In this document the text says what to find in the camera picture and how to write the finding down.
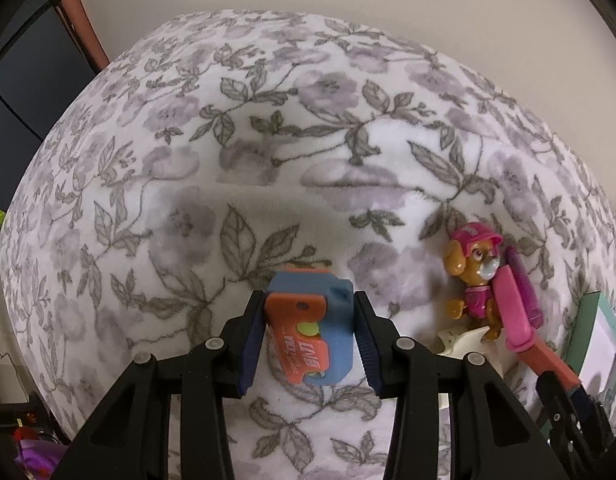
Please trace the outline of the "cream hair claw clip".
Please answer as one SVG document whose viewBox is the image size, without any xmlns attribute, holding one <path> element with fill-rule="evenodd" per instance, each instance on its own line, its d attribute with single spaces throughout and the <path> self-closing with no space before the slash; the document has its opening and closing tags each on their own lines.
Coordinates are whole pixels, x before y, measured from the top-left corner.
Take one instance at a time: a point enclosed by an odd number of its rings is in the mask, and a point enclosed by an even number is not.
<svg viewBox="0 0 616 480">
<path fill-rule="evenodd" d="M 498 345 L 495 341 L 484 338 L 488 330 L 488 326 L 475 328 L 475 330 L 466 330 L 464 326 L 440 330 L 437 333 L 443 346 L 439 352 L 440 356 L 461 360 L 468 353 L 477 352 L 486 358 L 500 376 L 503 376 L 504 370 L 498 354 Z"/>
</svg>

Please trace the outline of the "pink pup toy figure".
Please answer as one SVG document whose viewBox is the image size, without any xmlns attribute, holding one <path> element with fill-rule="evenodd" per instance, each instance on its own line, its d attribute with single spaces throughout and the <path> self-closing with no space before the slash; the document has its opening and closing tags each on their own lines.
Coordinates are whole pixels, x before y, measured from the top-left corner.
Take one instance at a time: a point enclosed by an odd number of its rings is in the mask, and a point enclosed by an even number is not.
<svg viewBox="0 0 616 480">
<path fill-rule="evenodd" d="M 453 320 L 472 318 L 488 330 L 486 340 L 500 337 L 503 323 L 494 298 L 491 282 L 501 264 L 500 246 L 503 237 L 479 222 L 468 222 L 457 228 L 445 246 L 443 267 L 464 285 L 461 298 L 448 300 L 445 313 Z"/>
</svg>

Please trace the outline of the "orange blue case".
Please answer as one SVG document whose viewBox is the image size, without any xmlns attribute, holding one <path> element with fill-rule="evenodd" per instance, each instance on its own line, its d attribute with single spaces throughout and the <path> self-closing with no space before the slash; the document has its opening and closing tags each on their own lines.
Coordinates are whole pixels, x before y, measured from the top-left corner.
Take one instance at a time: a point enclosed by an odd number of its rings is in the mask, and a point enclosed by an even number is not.
<svg viewBox="0 0 616 480">
<path fill-rule="evenodd" d="M 534 338 L 532 344 L 525 344 L 517 356 L 536 376 L 553 372 L 567 391 L 581 386 L 581 380 L 573 369 L 539 338 Z"/>
<path fill-rule="evenodd" d="M 275 274 L 265 291 L 265 315 L 289 382 L 332 386 L 353 365 L 353 285 L 329 271 Z"/>
</svg>

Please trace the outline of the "pink kids watch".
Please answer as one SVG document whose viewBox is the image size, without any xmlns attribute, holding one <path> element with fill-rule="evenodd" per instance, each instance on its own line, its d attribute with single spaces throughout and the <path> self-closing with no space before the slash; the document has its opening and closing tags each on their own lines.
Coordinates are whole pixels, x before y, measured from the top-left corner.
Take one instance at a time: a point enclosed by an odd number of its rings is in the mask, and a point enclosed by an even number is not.
<svg viewBox="0 0 616 480">
<path fill-rule="evenodd" d="M 504 260 L 491 281 L 492 292 L 506 333 L 506 347 L 521 353 L 536 342 L 544 315 L 517 249 L 506 247 Z"/>
</svg>

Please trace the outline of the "teal white tray box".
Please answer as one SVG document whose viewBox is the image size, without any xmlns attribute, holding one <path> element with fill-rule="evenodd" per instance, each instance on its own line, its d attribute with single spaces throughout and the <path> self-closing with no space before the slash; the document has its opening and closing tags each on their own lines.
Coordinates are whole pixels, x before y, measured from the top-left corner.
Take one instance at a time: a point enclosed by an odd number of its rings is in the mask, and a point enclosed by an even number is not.
<svg viewBox="0 0 616 480">
<path fill-rule="evenodd" d="M 601 292 L 581 299 L 565 362 L 610 413 L 616 403 L 616 315 Z"/>
</svg>

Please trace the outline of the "floral white blanket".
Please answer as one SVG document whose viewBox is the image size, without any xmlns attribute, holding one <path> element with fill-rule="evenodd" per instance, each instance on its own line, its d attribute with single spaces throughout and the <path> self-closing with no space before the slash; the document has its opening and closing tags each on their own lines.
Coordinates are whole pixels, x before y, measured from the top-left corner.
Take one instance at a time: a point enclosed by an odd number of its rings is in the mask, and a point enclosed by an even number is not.
<svg viewBox="0 0 616 480">
<path fill-rule="evenodd" d="M 488 78 L 322 15 L 161 25 L 58 119 L 0 235 L 14 333 L 67 438 L 46 475 L 134 359 L 219 336 L 282 271 L 350 281 L 353 314 L 365 292 L 440 356 L 440 330 L 480 327 L 445 313 L 465 287 L 445 246 L 468 222 L 503 237 L 500 266 L 517 249 L 544 315 L 536 338 L 564 362 L 585 295 L 616 315 L 616 211 L 583 160 Z M 550 447 L 539 376 L 504 327 L 494 341 Z M 396 406 L 367 382 L 355 330 L 342 382 L 289 382 L 265 315 L 253 385 L 223 402 L 231 479 L 387 479 Z"/>
</svg>

